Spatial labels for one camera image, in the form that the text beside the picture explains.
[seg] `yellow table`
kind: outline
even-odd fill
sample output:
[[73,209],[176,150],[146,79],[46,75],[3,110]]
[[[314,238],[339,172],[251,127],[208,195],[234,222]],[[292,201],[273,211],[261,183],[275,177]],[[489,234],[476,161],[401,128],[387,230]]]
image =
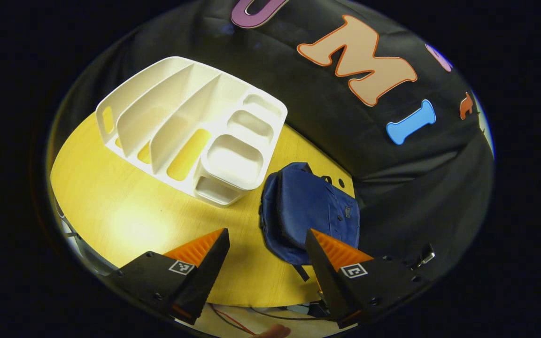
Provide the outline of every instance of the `yellow table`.
[[[308,162],[318,176],[354,197],[352,179],[304,137],[283,126],[268,173]],[[337,184],[342,179],[345,187]],[[274,307],[318,300],[312,267],[303,282],[294,268],[264,246],[258,227],[262,184],[221,209],[159,182],[106,148],[95,114],[84,120],[58,153],[51,172],[54,195],[70,224],[99,254],[118,267],[151,250],[165,253],[219,228],[231,248],[208,302]]]

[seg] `cutout slot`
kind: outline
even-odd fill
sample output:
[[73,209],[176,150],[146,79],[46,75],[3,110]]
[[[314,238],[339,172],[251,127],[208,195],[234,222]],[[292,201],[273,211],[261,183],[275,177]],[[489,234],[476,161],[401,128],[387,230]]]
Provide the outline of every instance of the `cutout slot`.
[[166,171],[168,177],[177,181],[185,180],[209,139],[209,131],[205,129],[195,131],[168,166]]
[[112,121],[112,107],[106,107],[101,114],[103,117],[103,128],[106,129],[106,133],[111,133],[114,130],[114,121]]
[[150,156],[150,141],[148,141],[146,145],[141,148],[139,154],[137,154],[137,158],[143,163],[152,163],[152,157]]

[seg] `letter m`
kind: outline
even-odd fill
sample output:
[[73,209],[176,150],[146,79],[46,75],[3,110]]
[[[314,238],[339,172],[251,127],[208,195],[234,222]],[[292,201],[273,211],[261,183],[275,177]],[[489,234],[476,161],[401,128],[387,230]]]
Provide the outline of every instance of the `letter m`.
[[312,45],[298,45],[298,52],[320,66],[332,63],[331,55],[344,48],[335,67],[335,75],[348,77],[359,73],[370,73],[361,79],[350,79],[348,86],[368,106],[377,104],[377,99],[404,81],[416,81],[417,73],[406,60],[397,57],[374,56],[379,35],[362,21],[344,15],[343,26],[316,41]]

